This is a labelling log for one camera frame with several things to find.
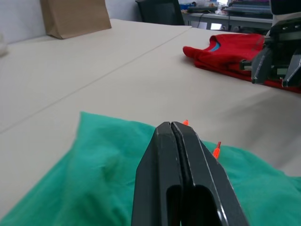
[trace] paper bag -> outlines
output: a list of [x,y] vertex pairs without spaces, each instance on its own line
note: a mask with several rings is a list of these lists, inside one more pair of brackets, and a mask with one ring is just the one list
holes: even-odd
[[111,28],[105,0],[40,0],[46,34],[58,39]]

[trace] chair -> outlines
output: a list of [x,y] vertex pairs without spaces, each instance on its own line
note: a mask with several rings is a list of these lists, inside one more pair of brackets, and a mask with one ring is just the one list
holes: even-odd
[[184,25],[178,0],[136,0],[136,2],[143,22]]

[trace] red shirt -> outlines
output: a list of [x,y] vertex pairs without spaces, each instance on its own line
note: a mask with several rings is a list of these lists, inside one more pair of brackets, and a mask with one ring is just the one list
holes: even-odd
[[[211,36],[210,46],[204,50],[185,46],[183,52],[198,68],[251,81],[251,72],[240,70],[239,64],[253,60],[263,44],[264,36],[259,34],[220,34]],[[267,80],[264,85],[301,93],[300,88],[283,88],[281,80]]]

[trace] green cloth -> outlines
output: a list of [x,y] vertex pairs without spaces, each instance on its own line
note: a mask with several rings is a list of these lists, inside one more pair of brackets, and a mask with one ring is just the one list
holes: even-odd
[[[135,171],[154,129],[82,113],[71,150],[0,226],[130,226]],[[205,145],[211,151],[216,147]],[[301,178],[234,147],[222,146],[219,162],[250,225],[301,225]]]

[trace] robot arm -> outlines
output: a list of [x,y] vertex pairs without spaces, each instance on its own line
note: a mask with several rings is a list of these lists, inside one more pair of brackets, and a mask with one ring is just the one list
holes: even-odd
[[241,63],[252,71],[252,82],[282,80],[283,87],[301,85],[301,1],[271,0],[273,26],[263,50],[252,60]]

